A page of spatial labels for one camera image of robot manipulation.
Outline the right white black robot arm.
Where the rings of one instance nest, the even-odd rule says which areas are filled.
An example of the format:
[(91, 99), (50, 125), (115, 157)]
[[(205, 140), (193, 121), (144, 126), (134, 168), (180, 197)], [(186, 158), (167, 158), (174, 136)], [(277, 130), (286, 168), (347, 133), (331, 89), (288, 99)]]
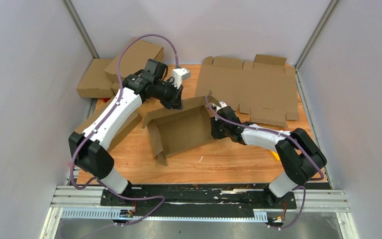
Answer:
[(252, 122), (241, 122), (230, 106), (213, 105), (210, 110), (211, 135), (214, 139), (230, 138), (242, 145), (258, 146), (278, 154), (284, 172), (277, 176), (264, 194), (267, 206), (276, 208), (284, 195), (298, 186), (313, 180), (321, 173), (327, 159), (308, 133), (296, 128), (293, 131), (276, 131)]

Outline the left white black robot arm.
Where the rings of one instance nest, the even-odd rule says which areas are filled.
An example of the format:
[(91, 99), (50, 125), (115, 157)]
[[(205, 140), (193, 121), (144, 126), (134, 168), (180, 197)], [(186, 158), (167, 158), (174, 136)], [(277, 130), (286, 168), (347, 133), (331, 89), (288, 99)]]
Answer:
[(89, 127), (69, 137), (72, 164), (110, 188), (113, 199), (121, 206), (132, 201), (132, 192), (127, 189), (128, 180), (115, 169), (108, 148), (128, 117), (147, 99), (155, 98), (169, 110), (182, 109), (182, 81), (191, 73), (176, 67), (165, 80), (167, 68), (166, 64), (149, 59), (144, 69), (125, 77), (114, 99)]

